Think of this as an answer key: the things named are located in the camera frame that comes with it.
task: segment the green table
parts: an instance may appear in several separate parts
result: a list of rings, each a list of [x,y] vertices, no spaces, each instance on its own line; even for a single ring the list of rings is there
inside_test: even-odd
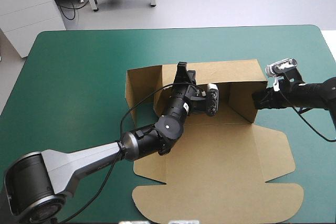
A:
[[[336,75],[335,61],[314,26],[43,32],[0,117],[0,172],[27,152],[72,152],[116,140],[120,117],[128,108],[127,69],[254,58],[264,67],[288,57],[298,60],[306,82]],[[142,110],[141,124],[155,119],[150,106]],[[306,117],[334,136],[326,111],[313,110]],[[297,168],[272,182],[298,183],[305,190],[302,207],[290,222],[334,222],[336,144],[316,136],[291,109],[260,111],[256,124],[283,131],[289,139]],[[133,127],[129,118],[125,128]],[[144,219],[132,201],[132,189],[155,182],[134,175],[132,165],[120,162],[101,196],[74,221]],[[105,172],[82,180],[60,220],[96,192]]]

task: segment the cardboard box wall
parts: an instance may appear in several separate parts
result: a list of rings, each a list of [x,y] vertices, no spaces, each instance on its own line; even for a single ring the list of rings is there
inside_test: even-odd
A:
[[[257,110],[251,94],[267,85],[257,60],[188,63],[187,68],[196,70],[197,84],[218,85],[218,114],[188,117],[168,155],[134,162],[137,175],[166,183],[134,189],[139,211],[157,223],[276,223],[292,217],[303,201],[301,186],[266,183],[293,172],[295,163],[283,133],[253,124]],[[128,70],[129,107],[172,83],[175,74],[176,65]],[[155,95],[157,115],[169,94],[167,89]]]

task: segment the gray floor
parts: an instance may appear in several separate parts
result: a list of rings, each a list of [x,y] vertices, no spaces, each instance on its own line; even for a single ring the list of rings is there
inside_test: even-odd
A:
[[[336,30],[335,13],[336,0],[157,0],[155,8],[149,0],[106,0],[99,1],[96,13],[87,5],[75,20],[64,20],[68,30],[293,24]],[[24,60],[2,33],[0,56],[1,112]]]

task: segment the cardboard flap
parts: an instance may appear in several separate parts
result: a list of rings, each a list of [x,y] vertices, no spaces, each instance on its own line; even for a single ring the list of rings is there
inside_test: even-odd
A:
[[[198,219],[202,224],[276,223],[289,219],[302,204],[303,189],[297,184],[265,183],[258,150],[275,148],[257,147],[254,133],[261,131],[251,124],[187,125],[166,155],[162,167],[166,185],[135,188],[132,197],[137,208],[157,223],[172,219]],[[140,162],[135,161],[135,167],[153,171],[152,163]]]
[[[252,125],[265,182],[294,172],[295,162],[283,132]]]
[[[153,153],[141,158],[134,163],[134,173],[159,182],[167,182],[166,157]]]
[[[258,60],[232,60],[188,63],[196,70],[197,84],[266,81]],[[162,66],[162,85],[174,82],[176,64]]]

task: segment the black motor housing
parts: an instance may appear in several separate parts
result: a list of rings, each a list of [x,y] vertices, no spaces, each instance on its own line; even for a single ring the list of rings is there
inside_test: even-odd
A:
[[[64,205],[65,197],[55,195],[41,153],[26,155],[5,175],[12,215],[19,223],[42,223]]]

